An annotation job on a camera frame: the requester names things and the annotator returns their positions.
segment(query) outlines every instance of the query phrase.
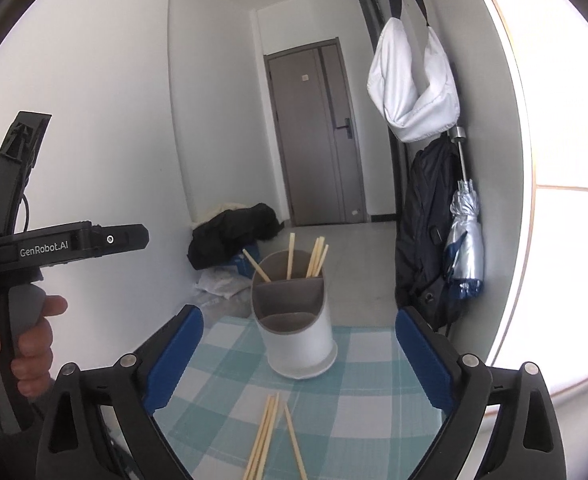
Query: blue gripper pad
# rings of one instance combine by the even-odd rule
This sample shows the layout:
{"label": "blue gripper pad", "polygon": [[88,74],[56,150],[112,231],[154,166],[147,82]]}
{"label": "blue gripper pad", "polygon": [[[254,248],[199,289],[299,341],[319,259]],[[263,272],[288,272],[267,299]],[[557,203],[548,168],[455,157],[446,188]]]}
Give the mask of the blue gripper pad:
{"label": "blue gripper pad", "polygon": [[203,336],[203,314],[193,308],[148,374],[143,400],[148,415],[164,408]]}
{"label": "blue gripper pad", "polygon": [[452,377],[432,345],[404,309],[400,309],[396,314],[396,338],[431,405],[449,415],[454,408]]}

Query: logo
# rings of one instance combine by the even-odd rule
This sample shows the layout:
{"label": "logo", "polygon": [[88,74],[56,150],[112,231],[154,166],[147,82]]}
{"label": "logo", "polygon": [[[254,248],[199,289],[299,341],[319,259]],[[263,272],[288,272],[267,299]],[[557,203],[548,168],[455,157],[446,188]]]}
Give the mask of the logo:
{"label": "logo", "polygon": [[55,253],[56,251],[62,251],[64,249],[69,249],[68,240],[54,242],[53,244],[37,245],[29,249],[21,249],[19,254],[21,258],[24,258],[26,256],[35,256],[36,254]]}

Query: black backpack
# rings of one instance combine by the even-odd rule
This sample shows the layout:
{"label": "black backpack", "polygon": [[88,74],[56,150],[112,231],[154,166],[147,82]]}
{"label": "black backpack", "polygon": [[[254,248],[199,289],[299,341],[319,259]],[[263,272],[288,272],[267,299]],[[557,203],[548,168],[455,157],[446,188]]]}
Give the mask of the black backpack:
{"label": "black backpack", "polygon": [[418,152],[396,234],[396,306],[412,305],[435,331],[450,326],[459,314],[458,302],[450,300],[445,287],[443,254],[461,173],[446,132]]}

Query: door handle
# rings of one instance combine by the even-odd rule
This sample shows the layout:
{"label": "door handle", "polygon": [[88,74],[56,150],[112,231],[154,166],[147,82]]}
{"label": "door handle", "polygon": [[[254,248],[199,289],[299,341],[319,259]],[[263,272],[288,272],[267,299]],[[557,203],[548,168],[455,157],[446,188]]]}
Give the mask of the door handle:
{"label": "door handle", "polygon": [[337,126],[337,130],[347,130],[347,138],[353,139],[354,134],[352,133],[352,120],[349,117],[345,118],[345,126]]}

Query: brown door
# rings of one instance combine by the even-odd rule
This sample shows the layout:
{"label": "brown door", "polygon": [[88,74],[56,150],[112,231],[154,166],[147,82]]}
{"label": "brown door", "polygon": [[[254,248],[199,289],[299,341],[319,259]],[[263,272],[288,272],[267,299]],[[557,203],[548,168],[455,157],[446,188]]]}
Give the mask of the brown door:
{"label": "brown door", "polygon": [[363,222],[362,177],[338,45],[268,58],[295,225]]}

